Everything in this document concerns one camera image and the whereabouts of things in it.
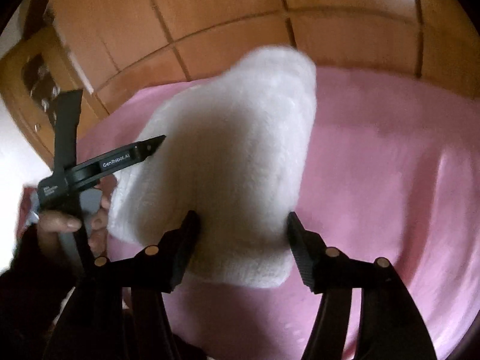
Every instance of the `white towel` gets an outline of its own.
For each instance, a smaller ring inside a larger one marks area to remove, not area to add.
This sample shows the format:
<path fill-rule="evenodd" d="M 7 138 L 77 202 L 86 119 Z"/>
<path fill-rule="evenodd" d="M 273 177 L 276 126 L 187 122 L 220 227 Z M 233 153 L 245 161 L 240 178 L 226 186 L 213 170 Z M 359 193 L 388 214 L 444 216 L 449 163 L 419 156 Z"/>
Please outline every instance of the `white towel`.
<path fill-rule="evenodd" d="M 195 210 L 202 232 L 189 271 L 206 280 L 279 286 L 316 111 L 315 65 L 287 47 L 255 50 L 160 106 L 138 140 L 157 152 L 116 174 L 110 232 L 144 246 Z"/>

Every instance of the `fingernail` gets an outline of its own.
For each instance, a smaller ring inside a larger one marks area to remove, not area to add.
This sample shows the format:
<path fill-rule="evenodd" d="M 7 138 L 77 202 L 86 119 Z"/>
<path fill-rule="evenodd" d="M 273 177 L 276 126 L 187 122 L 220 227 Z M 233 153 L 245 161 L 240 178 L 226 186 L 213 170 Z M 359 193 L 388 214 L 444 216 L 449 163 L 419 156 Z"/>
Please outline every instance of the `fingernail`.
<path fill-rule="evenodd" d="M 80 221 L 80 219 L 70 218 L 67 221 L 67 227 L 72 229 L 79 229 L 80 227 L 82 227 L 82 222 Z"/>

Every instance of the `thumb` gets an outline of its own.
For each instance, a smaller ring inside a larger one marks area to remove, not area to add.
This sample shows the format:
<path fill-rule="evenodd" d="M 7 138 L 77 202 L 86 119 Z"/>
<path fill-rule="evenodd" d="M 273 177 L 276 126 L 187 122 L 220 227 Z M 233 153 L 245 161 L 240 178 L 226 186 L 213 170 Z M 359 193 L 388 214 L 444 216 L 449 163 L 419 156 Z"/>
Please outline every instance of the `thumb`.
<path fill-rule="evenodd" d="M 82 221 L 60 211 L 44 211 L 38 216 L 38 228 L 45 232 L 74 232 L 82 227 Z"/>

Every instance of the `bed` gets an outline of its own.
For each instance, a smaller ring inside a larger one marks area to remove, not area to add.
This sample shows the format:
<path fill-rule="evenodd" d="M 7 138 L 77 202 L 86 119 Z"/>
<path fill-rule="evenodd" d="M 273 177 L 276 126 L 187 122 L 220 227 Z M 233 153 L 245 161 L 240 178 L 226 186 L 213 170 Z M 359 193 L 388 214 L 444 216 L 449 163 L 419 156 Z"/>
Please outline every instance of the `bed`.
<path fill-rule="evenodd" d="M 133 142 L 155 108 L 198 84 L 139 91 L 79 142 L 79 160 Z M 390 259 L 447 358 L 480 310 L 480 109 L 412 79 L 332 67 L 317 69 L 317 106 L 298 216 L 351 258 Z M 141 249 L 109 239 L 113 260 Z M 174 332 L 219 360 L 299 359 L 319 302 L 295 269 L 271 289 L 189 275 L 165 297 Z M 358 320 L 354 293 L 346 357 Z"/>

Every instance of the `white wall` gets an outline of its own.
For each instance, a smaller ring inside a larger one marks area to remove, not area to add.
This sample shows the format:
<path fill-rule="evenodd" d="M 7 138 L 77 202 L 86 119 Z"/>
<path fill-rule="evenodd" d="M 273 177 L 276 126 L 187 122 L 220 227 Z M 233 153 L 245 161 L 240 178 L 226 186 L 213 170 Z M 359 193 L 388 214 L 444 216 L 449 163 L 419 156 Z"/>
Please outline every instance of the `white wall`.
<path fill-rule="evenodd" d="M 0 35 L 0 58 L 21 39 L 18 10 Z M 0 95 L 0 270 L 15 248 L 18 205 L 23 185 L 35 185 L 50 170 L 26 141 Z"/>

